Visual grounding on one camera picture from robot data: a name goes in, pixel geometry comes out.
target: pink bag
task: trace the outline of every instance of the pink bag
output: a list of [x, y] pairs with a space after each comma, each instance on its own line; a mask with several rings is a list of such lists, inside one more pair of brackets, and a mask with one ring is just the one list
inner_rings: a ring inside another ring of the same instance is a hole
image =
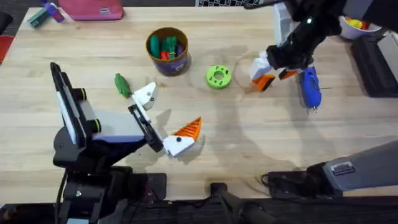
[[119, 0], [58, 0], [74, 20], [118, 20], [124, 11]]

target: green toy part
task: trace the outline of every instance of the green toy part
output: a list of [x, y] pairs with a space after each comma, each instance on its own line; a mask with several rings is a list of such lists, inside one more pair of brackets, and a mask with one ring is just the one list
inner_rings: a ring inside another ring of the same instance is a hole
[[222, 89], [232, 81], [232, 74], [224, 65], [215, 65], [206, 72], [206, 81], [210, 87]]
[[114, 77], [114, 83], [116, 88], [118, 89], [119, 93], [122, 94], [125, 98], [129, 98], [131, 96], [131, 90], [129, 83], [127, 80], [117, 73]]
[[160, 58], [160, 42], [156, 35], [150, 37], [150, 54], [155, 58]]
[[166, 37], [162, 41], [161, 51], [169, 53], [169, 60], [175, 58], [176, 49], [177, 49], [177, 37], [176, 36]]

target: wooden table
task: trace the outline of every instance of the wooden table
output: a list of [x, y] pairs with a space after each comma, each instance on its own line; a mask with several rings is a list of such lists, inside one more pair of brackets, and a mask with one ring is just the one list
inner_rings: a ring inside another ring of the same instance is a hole
[[[29, 9], [24, 21], [37, 12]], [[151, 31], [181, 29], [192, 64], [165, 77], [145, 49]], [[212, 182], [226, 182], [240, 197], [266, 197], [255, 177], [353, 154], [397, 138], [398, 100], [364, 95], [349, 45], [327, 39], [315, 52], [323, 101], [317, 114], [300, 105], [295, 78], [253, 91], [248, 67], [274, 44], [272, 8], [130, 7], [121, 21], [51, 20], [40, 30], [25, 22], [0, 65], [0, 202], [53, 202], [63, 170], [52, 164], [53, 137], [62, 126], [49, 64], [57, 62], [75, 87], [85, 87], [97, 108], [128, 113], [114, 86], [121, 73], [136, 90], [157, 82], [149, 111], [168, 133], [202, 116], [198, 142], [178, 159], [143, 147], [119, 164], [138, 172], [165, 172], [167, 198], [203, 198]], [[205, 82], [210, 65], [226, 65], [233, 81], [224, 90]], [[396, 187], [349, 195], [394, 195]]]

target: blue handheld tool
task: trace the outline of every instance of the blue handheld tool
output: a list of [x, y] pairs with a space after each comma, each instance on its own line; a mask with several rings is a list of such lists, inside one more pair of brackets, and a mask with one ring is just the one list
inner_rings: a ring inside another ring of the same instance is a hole
[[321, 104], [322, 94], [319, 88], [317, 71], [314, 67], [308, 67], [300, 74], [300, 84], [305, 106], [317, 111]]

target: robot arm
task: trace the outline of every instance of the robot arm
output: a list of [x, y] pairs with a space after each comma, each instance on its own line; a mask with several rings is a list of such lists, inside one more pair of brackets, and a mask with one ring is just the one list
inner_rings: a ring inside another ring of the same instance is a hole
[[339, 16], [349, 16], [398, 32], [398, 24], [389, 19], [398, 9], [395, 0], [286, 0], [292, 19], [300, 24], [281, 45], [267, 48], [267, 59], [274, 69], [306, 69], [316, 47], [327, 36], [341, 32]]

